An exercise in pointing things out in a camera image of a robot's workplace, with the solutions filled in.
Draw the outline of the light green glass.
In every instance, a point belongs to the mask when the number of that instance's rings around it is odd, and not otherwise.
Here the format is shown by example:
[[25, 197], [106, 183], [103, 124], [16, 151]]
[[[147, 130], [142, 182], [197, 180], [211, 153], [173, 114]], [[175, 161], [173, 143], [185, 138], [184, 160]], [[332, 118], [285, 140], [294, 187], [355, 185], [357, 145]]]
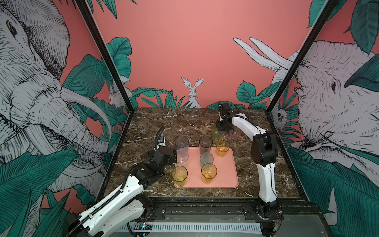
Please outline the light green glass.
[[184, 187], [188, 170], [184, 166], [177, 166], [173, 169], [171, 176], [178, 187]]
[[223, 131], [219, 131], [216, 125], [211, 126], [211, 137], [214, 141], [219, 141], [224, 135]]

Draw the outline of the pink glass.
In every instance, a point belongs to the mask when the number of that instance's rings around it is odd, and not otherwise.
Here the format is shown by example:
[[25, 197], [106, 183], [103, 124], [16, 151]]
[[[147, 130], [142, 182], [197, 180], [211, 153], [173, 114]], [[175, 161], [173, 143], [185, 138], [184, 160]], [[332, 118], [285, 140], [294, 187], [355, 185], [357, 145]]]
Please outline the pink glass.
[[243, 132], [238, 127], [234, 127], [229, 133], [232, 140], [237, 140], [242, 134]]

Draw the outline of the orange yellow glass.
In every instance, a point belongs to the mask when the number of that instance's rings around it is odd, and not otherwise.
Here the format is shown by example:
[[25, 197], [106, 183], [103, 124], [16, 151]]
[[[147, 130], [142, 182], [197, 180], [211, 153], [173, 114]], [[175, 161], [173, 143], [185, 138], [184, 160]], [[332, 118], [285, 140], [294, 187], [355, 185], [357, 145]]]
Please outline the orange yellow glass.
[[218, 157], [224, 157], [230, 149], [230, 145], [227, 141], [225, 140], [219, 140], [216, 143], [216, 155]]

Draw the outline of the clear short glass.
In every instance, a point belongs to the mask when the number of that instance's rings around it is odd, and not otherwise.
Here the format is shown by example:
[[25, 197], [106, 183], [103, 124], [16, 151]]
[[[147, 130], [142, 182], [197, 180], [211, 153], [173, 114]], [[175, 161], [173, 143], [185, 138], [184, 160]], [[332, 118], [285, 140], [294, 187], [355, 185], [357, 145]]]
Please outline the clear short glass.
[[177, 162], [175, 166], [184, 166], [188, 159], [188, 151], [177, 151]]

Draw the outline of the dark brown glass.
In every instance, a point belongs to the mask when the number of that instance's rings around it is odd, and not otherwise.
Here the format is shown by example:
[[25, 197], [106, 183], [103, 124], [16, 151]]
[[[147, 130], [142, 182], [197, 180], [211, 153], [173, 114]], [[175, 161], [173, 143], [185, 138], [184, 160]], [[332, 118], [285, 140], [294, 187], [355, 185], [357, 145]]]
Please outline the dark brown glass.
[[213, 146], [213, 139], [209, 136], [202, 136], [199, 140], [200, 154], [210, 153]]

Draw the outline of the clear bluish tall glass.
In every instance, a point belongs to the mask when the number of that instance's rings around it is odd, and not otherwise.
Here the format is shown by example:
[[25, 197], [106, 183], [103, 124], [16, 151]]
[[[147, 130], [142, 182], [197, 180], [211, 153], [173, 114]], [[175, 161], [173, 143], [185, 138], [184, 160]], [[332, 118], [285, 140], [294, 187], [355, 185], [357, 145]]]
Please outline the clear bluish tall glass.
[[179, 136], [175, 140], [176, 151], [188, 151], [189, 140], [186, 136]]

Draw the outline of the frosted teal glass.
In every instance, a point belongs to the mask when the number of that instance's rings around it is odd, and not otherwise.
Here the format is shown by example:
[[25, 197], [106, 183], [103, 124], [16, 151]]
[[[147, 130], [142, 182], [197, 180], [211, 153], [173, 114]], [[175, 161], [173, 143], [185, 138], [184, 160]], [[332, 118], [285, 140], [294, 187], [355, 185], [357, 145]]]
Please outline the frosted teal glass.
[[214, 162], [214, 157], [211, 153], [203, 153], [200, 156], [200, 165], [204, 166], [205, 164], [212, 164]]

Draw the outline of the pink square tray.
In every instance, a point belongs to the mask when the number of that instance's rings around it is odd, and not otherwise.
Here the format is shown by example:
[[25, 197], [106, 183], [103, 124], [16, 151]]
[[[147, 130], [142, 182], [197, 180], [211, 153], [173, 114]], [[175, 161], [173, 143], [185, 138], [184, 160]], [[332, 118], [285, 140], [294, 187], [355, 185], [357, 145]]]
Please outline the pink square tray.
[[184, 182], [183, 189], [234, 189], [238, 187], [233, 151], [228, 150], [223, 157], [219, 157], [217, 152], [218, 150], [215, 147], [210, 151], [214, 157], [213, 165], [217, 168], [217, 175], [211, 182], [205, 183], [201, 173], [199, 147], [189, 147], [189, 159], [184, 163], [188, 177]]

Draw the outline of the tall yellow glass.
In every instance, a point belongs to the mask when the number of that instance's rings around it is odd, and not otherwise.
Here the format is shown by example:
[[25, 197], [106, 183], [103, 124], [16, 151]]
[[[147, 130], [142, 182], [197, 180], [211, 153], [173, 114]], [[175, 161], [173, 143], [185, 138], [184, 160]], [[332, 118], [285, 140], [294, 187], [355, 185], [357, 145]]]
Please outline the tall yellow glass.
[[218, 170], [215, 165], [206, 163], [201, 168], [202, 181], [205, 184], [210, 184], [217, 176]]

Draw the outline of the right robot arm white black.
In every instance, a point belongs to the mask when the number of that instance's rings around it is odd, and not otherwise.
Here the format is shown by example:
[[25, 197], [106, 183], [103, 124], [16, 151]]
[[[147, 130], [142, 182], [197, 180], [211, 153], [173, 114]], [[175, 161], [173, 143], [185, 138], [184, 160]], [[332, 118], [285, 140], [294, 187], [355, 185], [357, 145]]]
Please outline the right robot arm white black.
[[259, 174], [258, 215], [263, 220], [278, 216], [279, 197], [275, 187], [275, 163], [278, 157], [276, 134], [253, 123], [237, 108], [232, 109], [229, 103], [217, 103], [219, 120], [216, 127], [219, 131], [230, 131], [239, 128], [252, 141], [250, 155], [256, 164]]

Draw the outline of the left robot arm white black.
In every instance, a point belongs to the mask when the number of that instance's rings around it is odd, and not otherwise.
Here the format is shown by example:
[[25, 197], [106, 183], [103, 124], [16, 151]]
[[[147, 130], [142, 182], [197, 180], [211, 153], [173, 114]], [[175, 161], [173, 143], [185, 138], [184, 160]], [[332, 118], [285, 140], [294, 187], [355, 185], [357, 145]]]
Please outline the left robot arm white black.
[[177, 162], [177, 152], [162, 146], [129, 168], [124, 181], [76, 219], [68, 218], [65, 237], [108, 237], [123, 225], [153, 214], [153, 202], [143, 192]]

